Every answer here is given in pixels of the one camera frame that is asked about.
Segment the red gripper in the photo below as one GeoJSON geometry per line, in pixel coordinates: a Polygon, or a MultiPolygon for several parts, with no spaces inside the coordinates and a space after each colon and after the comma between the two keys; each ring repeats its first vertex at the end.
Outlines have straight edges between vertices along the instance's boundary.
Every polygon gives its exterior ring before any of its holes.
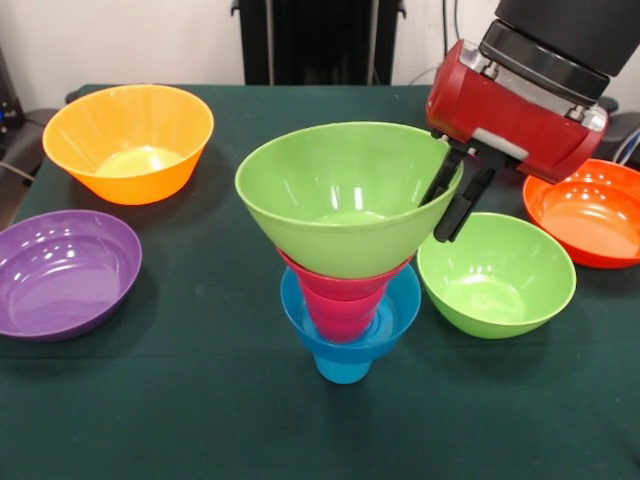
{"type": "MultiPolygon", "coordinates": [[[[582,107],[490,60],[458,41],[441,64],[426,103],[430,127],[462,144],[473,141],[517,161],[519,171],[548,183],[570,177],[594,153],[608,124],[599,105],[582,107]]],[[[451,147],[419,205],[446,192],[465,153],[451,147]]],[[[480,169],[436,225],[439,242],[453,242],[497,168],[480,169]]]]}

